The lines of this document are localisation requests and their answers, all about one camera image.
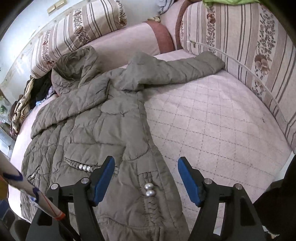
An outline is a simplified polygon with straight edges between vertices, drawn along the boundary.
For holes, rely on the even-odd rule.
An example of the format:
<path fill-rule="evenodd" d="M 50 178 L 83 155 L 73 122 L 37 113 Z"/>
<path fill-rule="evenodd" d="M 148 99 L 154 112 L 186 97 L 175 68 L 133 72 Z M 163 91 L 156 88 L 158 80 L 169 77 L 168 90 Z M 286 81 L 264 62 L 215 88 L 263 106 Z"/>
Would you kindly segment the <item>lime green garment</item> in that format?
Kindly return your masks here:
<path fill-rule="evenodd" d="M 232 6 L 260 3 L 258 0 L 203 0 L 202 1 L 207 6 L 212 6 L 213 4 L 227 4 Z"/>

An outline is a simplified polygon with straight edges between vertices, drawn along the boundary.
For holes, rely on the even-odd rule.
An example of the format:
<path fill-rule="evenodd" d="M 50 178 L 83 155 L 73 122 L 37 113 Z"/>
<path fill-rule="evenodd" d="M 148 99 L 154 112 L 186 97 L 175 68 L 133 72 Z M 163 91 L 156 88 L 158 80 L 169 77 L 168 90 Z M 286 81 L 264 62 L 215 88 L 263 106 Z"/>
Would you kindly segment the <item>olive green quilted jacket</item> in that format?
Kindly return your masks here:
<path fill-rule="evenodd" d="M 42 192 L 89 176 L 107 156 L 115 172 L 94 209 L 106 240 L 185 240 L 189 229 L 174 179 L 152 140 L 142 90 L 212 75 L 210 52 L 175 61 L 139 52 L 126 68 L 102 71 L 93 47 L 63 55 L 52 70 L 58 98 L 41 108 L 22 174 Z"/>

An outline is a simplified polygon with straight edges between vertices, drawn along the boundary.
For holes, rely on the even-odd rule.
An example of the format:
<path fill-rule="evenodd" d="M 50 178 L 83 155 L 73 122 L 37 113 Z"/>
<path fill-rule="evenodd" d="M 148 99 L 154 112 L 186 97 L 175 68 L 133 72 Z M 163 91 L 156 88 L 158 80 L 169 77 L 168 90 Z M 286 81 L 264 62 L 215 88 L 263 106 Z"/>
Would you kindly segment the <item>beige brown patterned blanket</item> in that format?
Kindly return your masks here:
<path fill-rule="evenodd" d="M 21 125 L 30 112 L 30 99 L 32 89 L 34 87 L 35 78 L 30 78 L 27 82 L 23 95 L 20 95 L 18 101 L 15 101 L 11 106 L 11 112 L 9 115 L 10 135 L 15 137 L 19 134 Z"/>

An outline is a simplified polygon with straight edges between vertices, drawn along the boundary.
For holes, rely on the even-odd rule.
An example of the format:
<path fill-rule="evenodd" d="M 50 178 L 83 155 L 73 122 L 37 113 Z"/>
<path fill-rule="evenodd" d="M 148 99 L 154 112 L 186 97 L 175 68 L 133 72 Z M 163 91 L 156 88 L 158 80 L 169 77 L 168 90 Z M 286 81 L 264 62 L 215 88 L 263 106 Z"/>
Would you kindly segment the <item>black garment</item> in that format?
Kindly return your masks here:
<path fill-rule="evenodd" d="M 52 71 L 50 70 L 46 75 L 34 81 L 34 94 L 36 101 L 41 101 L 47 96 L 48 91 L 52 86 L 51 74 Z"/>

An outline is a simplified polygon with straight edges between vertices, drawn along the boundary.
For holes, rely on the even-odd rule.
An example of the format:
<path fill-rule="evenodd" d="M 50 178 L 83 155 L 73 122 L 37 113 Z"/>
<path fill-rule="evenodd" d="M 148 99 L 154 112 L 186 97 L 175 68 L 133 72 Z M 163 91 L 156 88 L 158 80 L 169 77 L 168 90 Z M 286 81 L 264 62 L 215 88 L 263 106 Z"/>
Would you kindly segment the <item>striped floral side cushion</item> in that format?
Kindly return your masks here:
<path fill-rule="evenodd" d="M 260 3 L 191 4 L 180 26 L 182 48 L 210 51 L 269 109 L 295 148 L 295 45 L 276 16 Z"/>

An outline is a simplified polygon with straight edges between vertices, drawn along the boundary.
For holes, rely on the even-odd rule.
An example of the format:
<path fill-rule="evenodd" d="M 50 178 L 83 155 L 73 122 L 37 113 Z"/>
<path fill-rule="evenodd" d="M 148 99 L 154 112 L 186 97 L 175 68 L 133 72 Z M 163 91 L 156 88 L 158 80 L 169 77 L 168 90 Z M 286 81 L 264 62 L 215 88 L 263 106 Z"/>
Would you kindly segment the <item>pink quilted bed cover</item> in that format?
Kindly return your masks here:
<path fill-rule="evenodd" d="M 174 53 L 168 61 L 187 58 Z M 142 95 L 152 140 L 177 186 L 189 231 L 199 209 L 178 174 L 179 157 L 222 185 L 243 184 L 256 200 L 292 152 L 267 107 L 224 68 L 187 83 L 147 85 Z M 38 106 L 23 124 L 11 157 L 20 171 L 39 110 L 58 96 Z"/>

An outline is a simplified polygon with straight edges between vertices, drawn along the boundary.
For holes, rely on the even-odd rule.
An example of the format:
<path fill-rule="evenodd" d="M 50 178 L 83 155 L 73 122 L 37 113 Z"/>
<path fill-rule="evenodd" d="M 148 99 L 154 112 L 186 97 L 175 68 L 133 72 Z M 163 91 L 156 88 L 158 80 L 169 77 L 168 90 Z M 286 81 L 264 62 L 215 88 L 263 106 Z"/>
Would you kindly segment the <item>pink rolled bolster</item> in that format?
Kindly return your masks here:
<path fill-rule="evenodd" d="M 98 53 L 104 72 L 126 65 L 137 52 L 156 56 L 175 50 L 168 29 L 152 20 L 114 31 L 87 45 Z"/>

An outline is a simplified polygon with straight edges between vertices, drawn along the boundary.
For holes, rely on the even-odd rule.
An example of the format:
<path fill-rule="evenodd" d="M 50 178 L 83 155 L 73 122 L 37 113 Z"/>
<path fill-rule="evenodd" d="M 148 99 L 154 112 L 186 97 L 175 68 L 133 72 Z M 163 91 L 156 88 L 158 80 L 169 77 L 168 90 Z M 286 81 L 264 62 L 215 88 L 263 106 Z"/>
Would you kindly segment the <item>grey blue cloth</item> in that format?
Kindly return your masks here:
<path fill-rule="evenodd" d="M 174 4 L 174 2 L 175 0 L 156 0 L 158 13 L 160 15 L 164 14 Z"/>

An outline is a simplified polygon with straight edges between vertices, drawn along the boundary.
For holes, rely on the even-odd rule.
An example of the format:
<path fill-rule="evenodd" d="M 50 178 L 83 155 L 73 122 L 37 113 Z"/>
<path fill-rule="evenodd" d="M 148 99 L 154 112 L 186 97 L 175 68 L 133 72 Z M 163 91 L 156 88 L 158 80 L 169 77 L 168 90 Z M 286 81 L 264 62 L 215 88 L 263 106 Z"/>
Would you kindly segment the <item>white striped stick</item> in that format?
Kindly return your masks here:
<path fill-rule="evenodd" d="M 27 194 L 36 206 L 57 221 L 65 218 L 65 213 L 55 206 L 43 192 L 30 183 L 25 176 L 1 152 L 1 176 L 11 186 Z"/>

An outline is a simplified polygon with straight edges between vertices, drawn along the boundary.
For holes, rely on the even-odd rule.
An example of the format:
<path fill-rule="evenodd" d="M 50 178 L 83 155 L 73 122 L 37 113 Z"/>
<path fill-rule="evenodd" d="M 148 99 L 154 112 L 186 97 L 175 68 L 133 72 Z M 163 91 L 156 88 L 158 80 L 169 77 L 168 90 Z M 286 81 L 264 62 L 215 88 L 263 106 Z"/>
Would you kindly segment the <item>striped floral pillow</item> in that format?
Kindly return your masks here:
<path fill-rule="evenodd" d="M 74 9 L 39 37 L 32 52 L 31 76 L 41 78 L 61 56 L 126 24 L 126 13 L 120 1 L 93 1 Z"/>

